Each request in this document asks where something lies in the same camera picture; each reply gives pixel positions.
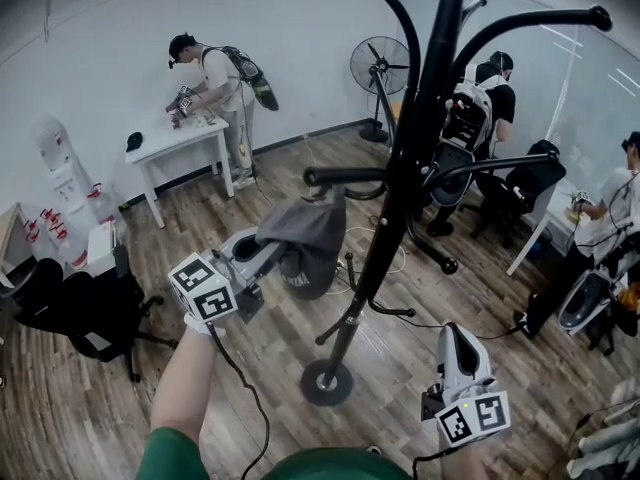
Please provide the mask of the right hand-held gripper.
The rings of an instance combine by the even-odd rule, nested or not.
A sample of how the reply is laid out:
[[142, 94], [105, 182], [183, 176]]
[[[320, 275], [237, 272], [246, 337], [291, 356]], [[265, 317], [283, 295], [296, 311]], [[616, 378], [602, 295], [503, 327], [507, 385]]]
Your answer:
[[445, 442], [459, 448], [511, 426], [508, 394], [488, 352], [466, 328], [449, 322], [438, 336], [440, 381], [422, 393], [421, 419], [434, 419]]

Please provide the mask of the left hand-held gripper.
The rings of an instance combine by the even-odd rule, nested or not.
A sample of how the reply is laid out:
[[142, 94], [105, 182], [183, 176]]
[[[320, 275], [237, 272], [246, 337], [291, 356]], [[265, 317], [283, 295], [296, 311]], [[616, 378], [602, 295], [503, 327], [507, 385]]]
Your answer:
[[[311, 187], [301, 199], [310, 204], [331, 200], [330, 186]], [[281, 241], [259, 242], [256, 227], [240, 231], [218, 249], [193, 253], [168, 273], [179, 300], [196, 320], [209, 323], [234, 312], [249, 322], [264, 305], [259, 281], [279, 262]]]

